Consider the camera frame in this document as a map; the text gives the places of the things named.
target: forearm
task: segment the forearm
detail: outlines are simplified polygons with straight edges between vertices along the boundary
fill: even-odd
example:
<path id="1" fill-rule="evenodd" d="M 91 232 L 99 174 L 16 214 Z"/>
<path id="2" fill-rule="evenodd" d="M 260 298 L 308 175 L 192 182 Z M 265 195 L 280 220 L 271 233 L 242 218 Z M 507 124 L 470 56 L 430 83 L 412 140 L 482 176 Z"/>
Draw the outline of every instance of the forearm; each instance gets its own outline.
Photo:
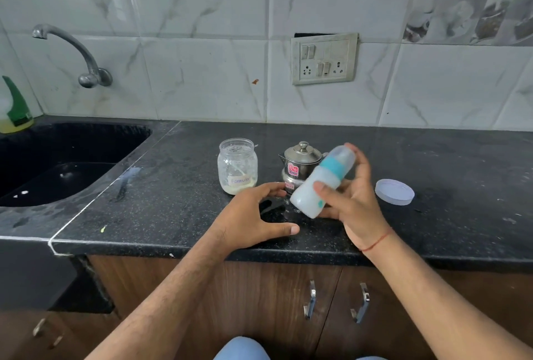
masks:
<path id="1" fill-rule="evenodd" d="M 396 234 L 367 256 L 439 360 L 533 358 L 531 348 L 468 303 Z"/>
<path id="2" fill-rule="evenodd" d="M 207 285 L 229 254 L 221 238 L 206 233 L 87 360 L 173 359 Z"/>

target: stainless steel kettle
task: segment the stainless steel kettle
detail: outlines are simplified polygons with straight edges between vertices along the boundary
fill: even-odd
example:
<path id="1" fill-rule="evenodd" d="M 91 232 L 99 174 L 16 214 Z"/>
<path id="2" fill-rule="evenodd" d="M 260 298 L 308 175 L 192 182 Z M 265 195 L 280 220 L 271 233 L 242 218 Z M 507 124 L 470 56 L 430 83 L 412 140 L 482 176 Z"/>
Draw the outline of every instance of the stainless steel kettle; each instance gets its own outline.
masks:
<path id="1" fill-rule="evenodd" d="M 293 193 L 296 188 L 303 184 L 326 154 L 321 154 L 307 141 L 300 141 L 294 147 L 290 147 L 283 154 L 280 154 L 279 157 L 285 164 L 281 176 L 285 182 L 287 193 Z"/>

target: white plastic lid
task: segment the white plastic lid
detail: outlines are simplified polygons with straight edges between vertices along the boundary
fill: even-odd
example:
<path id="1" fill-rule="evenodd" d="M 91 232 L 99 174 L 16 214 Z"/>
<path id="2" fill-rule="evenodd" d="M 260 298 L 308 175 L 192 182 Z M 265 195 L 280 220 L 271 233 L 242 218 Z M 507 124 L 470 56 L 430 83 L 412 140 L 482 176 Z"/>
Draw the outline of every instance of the white plastic lid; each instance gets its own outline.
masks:
<path id="1" fill-rule="evenodd" d="M 390 204 L 406 206 L 412 202 L 415 192 L 405 183 L 394 179 L 381 179 L 376 183 L 376 195 Z"/>

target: hand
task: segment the hand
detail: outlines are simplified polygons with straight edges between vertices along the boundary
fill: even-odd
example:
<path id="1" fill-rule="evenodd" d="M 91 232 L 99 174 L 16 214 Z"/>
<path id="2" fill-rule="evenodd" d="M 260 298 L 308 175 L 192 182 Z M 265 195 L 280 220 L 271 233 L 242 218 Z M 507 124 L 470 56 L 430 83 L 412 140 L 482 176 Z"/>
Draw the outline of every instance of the hand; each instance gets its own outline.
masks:
<path id="1" fill-rule="evenodd" d="M 292 222 L 264 222 L 259 216 L 259 202 L 265 197 L 284 197 L 283 182 L 271 182 L 239 192 L 221 211 L 207 233 L 222 239 L 230 254 L 260 242 L 295 235 L 300 227 Z"/>
<path id="2" fill-rule="evenodd" d="M 346 143 L 356 154 L 356 178 L 344 179 L 339 192 L 322 182 L 315 182 L 315 192 L 331 207 L 326 207 L 320 217 L 335 218 L 343 222 L 348 238 L 363 250 L 374 244 L 390 230 L 377 203 L 374 188 L 370 183 L 370 163 L 356 146 Z"/>

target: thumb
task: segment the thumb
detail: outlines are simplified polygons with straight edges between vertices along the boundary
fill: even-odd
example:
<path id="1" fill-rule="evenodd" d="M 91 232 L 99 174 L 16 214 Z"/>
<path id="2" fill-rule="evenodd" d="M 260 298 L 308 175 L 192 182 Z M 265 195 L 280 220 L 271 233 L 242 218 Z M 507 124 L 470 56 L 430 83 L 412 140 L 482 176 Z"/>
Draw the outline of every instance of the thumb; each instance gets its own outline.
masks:
<path id="1" fill-rule="evenodd" d="M 300 227 L 293 222 L 263 222 L 265 239 L 279 238 L 281 236 L 296 235 Z"/>
<path id="2" fill-rule="evenodd" d="M 316 194 L 331 207 L 336 208 L 338 211 L 350 211 L 352 201 L 348 197 L 338 193 L 336 190 L 331 189 L 324 182 L 316 181 L 313 183 L 313 189 Z"/>

